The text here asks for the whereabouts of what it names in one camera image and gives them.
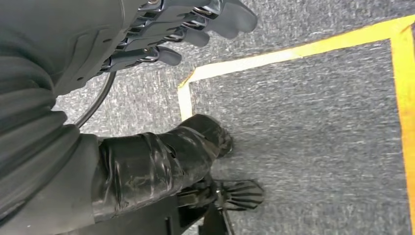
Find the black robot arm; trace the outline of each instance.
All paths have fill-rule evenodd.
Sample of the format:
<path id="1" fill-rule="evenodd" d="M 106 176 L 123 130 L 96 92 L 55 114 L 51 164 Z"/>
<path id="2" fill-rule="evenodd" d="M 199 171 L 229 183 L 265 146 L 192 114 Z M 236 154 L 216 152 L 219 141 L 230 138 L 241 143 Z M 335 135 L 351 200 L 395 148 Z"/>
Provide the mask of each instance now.
<path id="1" fill-rule="evenodd" d="M 255 26 L 237 0 L 0 3 L 0 234 L 66 233 L 201 180 L 227 139 L 208 117 L 161 135 L 99 140 L 51 108 L 101 73 L 177 65 L 181 56 L 160 44 L 204 46 L 206 30 L 231 38 Z"/>

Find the black plastic part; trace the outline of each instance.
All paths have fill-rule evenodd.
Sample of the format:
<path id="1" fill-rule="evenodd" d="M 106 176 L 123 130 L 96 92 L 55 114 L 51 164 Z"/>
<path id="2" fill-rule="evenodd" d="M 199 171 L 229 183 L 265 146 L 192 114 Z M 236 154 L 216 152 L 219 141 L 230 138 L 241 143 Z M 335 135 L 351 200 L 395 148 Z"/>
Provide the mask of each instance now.
<path id="1" fill-rule="evenodd" d="M 188 29 L 186 32 L 185 42 L 188 42 L 197 47 L 204 47 L 209 43 L 210 36 L 205 32 L 200 32 L 194 29 Z"/>
<path id="2" fill-rule="evenodd" d="M 215 181 L 220 189 L 229 211 L 246 211 L 256 209 L 264 201 L 265 191 L 254 180 Z"/>
<path id="3" fill-rule="evenodd" d="M 252 32 L 257 25 L 256 15 L 239 0 L 223 0 L 222 13 L 209 21 L 204 31 L 214 31 L 220 36 L 233 39 L 238 32 Z"/>
<path id="4" fill-rule="evenodd" d="M 199 235 L 228 235 L 222 212 L 213 204 L 205 214 L 203 226 L 199 226 Z"/>
<path id="5" fill-rule="evenodd" d="M 95 225 L 59 235 L 180 235 L 176 197 L 168 197 Z"/>
<path id="6" fill-rule="evenodd" d="M 176 66 L 182 61 L 182 55 L 167 47 L 157 47 L 159 51 L 159 61 L 170 66 Z"/>

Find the wire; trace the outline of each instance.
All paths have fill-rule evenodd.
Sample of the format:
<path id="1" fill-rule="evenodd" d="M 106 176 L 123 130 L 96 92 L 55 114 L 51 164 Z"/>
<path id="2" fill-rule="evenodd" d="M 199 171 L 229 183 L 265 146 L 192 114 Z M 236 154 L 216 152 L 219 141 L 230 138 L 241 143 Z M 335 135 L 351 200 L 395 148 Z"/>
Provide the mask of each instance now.
<path id="1" fill-rule="evenodd" d="M 115 76 L 116 76 L 116 71 L 111 72 L 108 75 L 105 81 L 105 84 L 101 88 L 101 91 L 98 94 L 98 96 L 95 98 L 93 103 L 88 107 L 88 109 L 78 118 L 78 120 L 76 120 L 75 122 L 76 127 L 81 128 L 85 124 L 85 122 L 87 122 L 92 117 L 92 115 L 96 112 L 96 110 L 101 106 L 102 102 L 105 100 L 105 98 L 107 97 L 108 93 L 111 90 L 111 87 L 113 86 Z"/>

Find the robotic hand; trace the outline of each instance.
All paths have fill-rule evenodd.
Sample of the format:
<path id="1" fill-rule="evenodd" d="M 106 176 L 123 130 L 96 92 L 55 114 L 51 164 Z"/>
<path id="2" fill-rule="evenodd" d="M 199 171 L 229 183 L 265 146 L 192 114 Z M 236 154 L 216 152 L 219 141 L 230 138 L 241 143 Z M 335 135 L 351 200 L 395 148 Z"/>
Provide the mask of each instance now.
<path id="1" fill-rule="evenodd" d="M 181 234 L 203 216 L 200 234 L 232 233 L 227 210 L 255 208 L 263 191 L 210 178 L 231 141 L 216 121 L 99 140 L 51 107 L 96 75 L 179 64 L 166 42 L 201 47 L 206 31 L 234 38 L 256 21 L 239 0 L 0 3 L 0 234 Z"/>

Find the yellow floor marking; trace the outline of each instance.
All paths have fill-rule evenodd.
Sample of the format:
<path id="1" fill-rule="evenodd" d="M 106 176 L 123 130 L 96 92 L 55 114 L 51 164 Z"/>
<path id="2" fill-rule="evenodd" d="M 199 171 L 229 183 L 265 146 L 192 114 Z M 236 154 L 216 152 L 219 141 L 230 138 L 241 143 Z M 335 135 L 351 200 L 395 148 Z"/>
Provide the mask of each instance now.
<path id="1" fill-rule="evenodd" d="M 194 70 L 193 74 L 179 85 L 178 95 L 182 120 L 186 120 L 192 116 L 192 104 L 190 100 L 189 88 L 190 82 L 216 77 L 232 72 L 253 69 L 276 62 L 298 59 L 331 50 L 353 47 L 365 43 L 372 43 L 389 39 L 392 35 L 401 32 L 404 28 L 411 25 L 414 21 L 415 15 L 406 16 L 363 27 L 349 33 L 340 34 L 328 39 L 323 39 L 299 47 L 289 48 L 249 58 L 225 61 L 197 67 Z"/>
<path id="2" fill-rule="evenodd" d="M 415 235 L 415 54 L 411 27 L 391 37 L 412 234 Z"/>
<path id="3" fill-rule="evenodd" d="M 406 16 L 299 47 L 197 67 L 193 74 L 185 79 L 178 88 L 182 120 L 186 120 L 193 115 L 189 87 L 191 82 L 272 63 L 299 59 L 331 50 L 391 39 L 412 234 L 415 235 L 415 52 L 411 30 L 411 25 L 414 22 L 415 15 Z"/>

